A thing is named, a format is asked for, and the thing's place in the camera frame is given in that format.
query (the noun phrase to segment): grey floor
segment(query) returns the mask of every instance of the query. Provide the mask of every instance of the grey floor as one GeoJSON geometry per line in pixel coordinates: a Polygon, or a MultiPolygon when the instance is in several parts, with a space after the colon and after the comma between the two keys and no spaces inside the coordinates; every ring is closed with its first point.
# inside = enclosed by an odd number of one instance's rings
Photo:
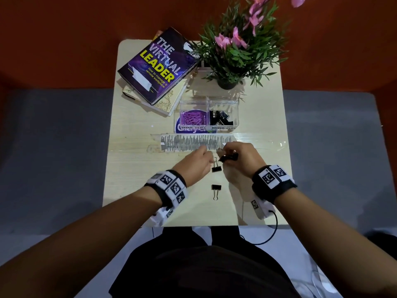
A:
{"type": "MultiPolygon", "coordinates": [[[[0,264],[101,207],[112,92],[12,93],[0,141],[0,264]]],[[[284,101],[300,190],[360,232],[397,226],[374,97],[285,90],[284,101]]],[[[195,231],[211,243],[207,227],[195,231]]],[[[241,228],[251,242],[263,241],[272,231],[266,226],[241,228]]],[[[140,229],[78,297],[109,297],[129,253],[160,233],[140,229]]],[[[283,266],[303,296],[312,297],[303,285],[315,291],[310,256],[292,230],[278,230],[262,249],[283,266]]]]}

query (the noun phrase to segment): book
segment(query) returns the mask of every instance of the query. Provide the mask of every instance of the book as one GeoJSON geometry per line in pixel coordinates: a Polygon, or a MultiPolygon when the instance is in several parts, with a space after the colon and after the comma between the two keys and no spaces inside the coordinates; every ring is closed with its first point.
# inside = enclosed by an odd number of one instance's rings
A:
{"type": "Polygon", "coordinates": [[[188,40],[170,27],[126,63],[118,73],[135,92],[156,104],[197,64],[188,40]]]}
{"type": "Polygon", "coordinates": [[[150,103],[146,102],[146,100],[143,100],[143,98],[141,98],[140,95],[136,93],[130,85],[126,85],[124,87],[123,94],[136,100],[137,102],[142,103],[147,107],[150,107],[153,110],[171,116],[179,101],[181,100],[183,92],[185,92],[186,86],[189,83],[192,73],[193,72],[185,76],[179,83],[177,83],[171,90],[169,90],[166,95],[164,95],[158,102],[156,102],[155,105],[151,105],[150,103]]]}

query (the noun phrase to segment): wrist tracker band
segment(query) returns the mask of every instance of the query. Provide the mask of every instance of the wrist tracker band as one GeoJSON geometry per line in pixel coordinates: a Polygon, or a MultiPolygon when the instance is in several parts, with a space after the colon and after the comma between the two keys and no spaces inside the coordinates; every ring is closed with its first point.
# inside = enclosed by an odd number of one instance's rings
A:
{"type": "Polygon", "coordinates": [[[298,187],[293,178],[278,165],[266,165],[252,177],[252,190],[261,199],[274,204],[274,200],[287,190],[298,187]]]}
{"type": "Polygon", "coordinates": [[[172,212],[187,197],[186,182],[175,170],[158,172],[147,180],[144,186],[156,190],[162,201],[162,207],[151,216],[156,227],[162,226],[172,212]]]}

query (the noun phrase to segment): table top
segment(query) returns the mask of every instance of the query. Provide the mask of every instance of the table top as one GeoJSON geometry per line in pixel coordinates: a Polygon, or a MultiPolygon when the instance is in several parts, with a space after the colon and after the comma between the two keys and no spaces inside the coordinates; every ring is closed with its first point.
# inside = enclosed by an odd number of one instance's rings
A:
{"type": "MultiPolygon", "coordinates": [[[[116,70],[150,43],[150,40],[124,40],[119,44],[116,70]]],[[[196,75],[190,89],[182,95],[239,95],[239,126],[232,133],[238,141],[252,143],[268,164],[278,164],[291,174],[287,123],[285,120],[280,67],[274,65],[270,81],[264,87],[250,86],[250,79],[234,90],[221,89],[216,81],[202,80],[196,75]]],[[[109,148],[106,165],[103,206],[139,188],[157,171],[171,169],[187,153],[149,153],[148,147],[159,145],[158,136],[174,133],[174,115],[165,116],[125,97],[126,82],[116,71],[109,148]]],[[[287,222],[276,210],[279,225],[287,222]]],[[[259,220],[249,201],[239,196],[223,173],[209,173],[189,188],[189,198],[174,211],[165,226],[275,225],[275,217],[259,220]],[[217,201],[211,184],[222,185],[217,201]]]]}

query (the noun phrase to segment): black pants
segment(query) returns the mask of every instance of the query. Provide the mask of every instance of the black pants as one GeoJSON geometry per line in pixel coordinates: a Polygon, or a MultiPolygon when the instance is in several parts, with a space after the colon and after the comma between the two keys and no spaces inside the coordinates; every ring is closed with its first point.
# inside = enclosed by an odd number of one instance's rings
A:
{"type": "MultiPolygon", "coordinates": [[[[288,281],[289,278],[279,263],[257,246],[240,237],[238,226],[211,227],[212,245],[243,255],[271,270],[279,273],[288,281]]],[[[176,249],[206,246],[206,242],[191,227],[166,227],[163,233],[144,243],[131,252],[116,280],[109,290],[113,298],[124,297],[136,288],[140,274],[148,270],[147,266],[156,256],[176,249]]]]}

